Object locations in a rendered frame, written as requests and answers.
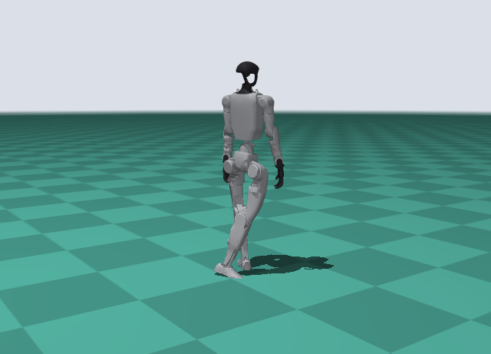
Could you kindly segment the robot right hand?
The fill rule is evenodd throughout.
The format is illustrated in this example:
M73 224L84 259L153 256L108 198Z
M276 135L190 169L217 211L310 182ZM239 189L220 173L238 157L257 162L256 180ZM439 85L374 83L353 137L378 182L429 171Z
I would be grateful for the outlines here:
M282 164L282 160L281 159L278 159L276 161L277 165L275 165L276 168L278 168L278 175L277 177L275 178L276 180L278 179L278 183L274 186L276 189L280 188L282 185L283 185L283 177L284 177L284 171L283 171L283 167L284 167L284 164Z

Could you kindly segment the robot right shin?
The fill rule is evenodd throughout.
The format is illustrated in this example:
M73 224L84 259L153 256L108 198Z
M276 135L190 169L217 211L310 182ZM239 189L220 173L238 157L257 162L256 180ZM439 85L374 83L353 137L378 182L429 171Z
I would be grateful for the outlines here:
M228 239L228 250L226 253L226 258L223 263L223 267L230 268L233 260L236 258L239 250L241 249L250 227L252 225L252 221L246 228L246 216L242 213L239 213L235 216L234 224L230 230L229 239ZM231 262L232 261L232 262ZM224 264L226 266L224 266ZM228 264L228 266L227 266Z

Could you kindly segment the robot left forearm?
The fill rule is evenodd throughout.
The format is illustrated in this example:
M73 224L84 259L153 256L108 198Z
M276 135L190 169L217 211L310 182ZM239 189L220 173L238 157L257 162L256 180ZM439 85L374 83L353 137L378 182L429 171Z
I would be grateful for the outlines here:
M233 136L231 134L226 134L225 131L223 131L223 140L224 140L223 156L226 154L228 155L229 158L232 158Z

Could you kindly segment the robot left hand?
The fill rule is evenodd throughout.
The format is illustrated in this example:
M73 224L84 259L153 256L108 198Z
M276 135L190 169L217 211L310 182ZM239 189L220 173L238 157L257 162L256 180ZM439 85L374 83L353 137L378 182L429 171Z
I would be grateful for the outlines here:
M226 160L228 160L228 159L229 159L228 155L226 155L226 154L225 154L225 155L223 156L223 163L224 163ZM226 183L229 183L229 182L228 182L228 180L227 180L227 179L228 179L228 177L229 177L229 174L225 172L224 168L223 168L223 171L222 171L222 172L223 172L223 179L224 179L224 181L225 181Z

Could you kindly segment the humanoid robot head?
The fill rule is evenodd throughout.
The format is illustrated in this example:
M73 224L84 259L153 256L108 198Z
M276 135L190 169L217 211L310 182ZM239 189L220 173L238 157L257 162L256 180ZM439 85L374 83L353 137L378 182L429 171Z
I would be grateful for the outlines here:
M244 61L238 65L236 73L242 73L245 83L242 84L242 88L237 94L251 94L253 92L251 89L257 82L258 72L259 67L250 61ZM250 74L255 75L255 80L251 84L247 80L247 77L250 76Z

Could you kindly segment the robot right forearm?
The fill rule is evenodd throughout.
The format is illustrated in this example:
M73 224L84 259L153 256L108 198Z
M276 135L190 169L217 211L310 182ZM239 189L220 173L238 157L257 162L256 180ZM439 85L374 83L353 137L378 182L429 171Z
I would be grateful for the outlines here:
M279 140L278 128L274 127L273 128L273 138L269 140L269 145L271 148L272 156L274 157L274 163L276 165L277 165L276 161L278 159L282 160L282 164L284 163L279 142L280 142L280 140Z

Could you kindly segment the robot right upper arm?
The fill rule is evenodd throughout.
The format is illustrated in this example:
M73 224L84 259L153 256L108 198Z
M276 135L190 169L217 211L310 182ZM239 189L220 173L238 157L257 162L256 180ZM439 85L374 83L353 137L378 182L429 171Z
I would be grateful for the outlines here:
M259 107L262 109L263 119L265 123L265 136L273 137L273 128L275 122L274 115L274 100L268 95L257 95Z

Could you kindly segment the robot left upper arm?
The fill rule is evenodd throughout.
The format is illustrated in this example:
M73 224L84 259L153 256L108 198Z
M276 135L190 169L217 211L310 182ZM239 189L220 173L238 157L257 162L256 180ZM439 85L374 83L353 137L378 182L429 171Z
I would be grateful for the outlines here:
M223 118L225 122L225 127L224 131L226 134L234 134L232 132L231 128L231 120L230 120L230 106L229 106L229 99L231 97L231 94L226 95L222 98L222 105L223 105Z

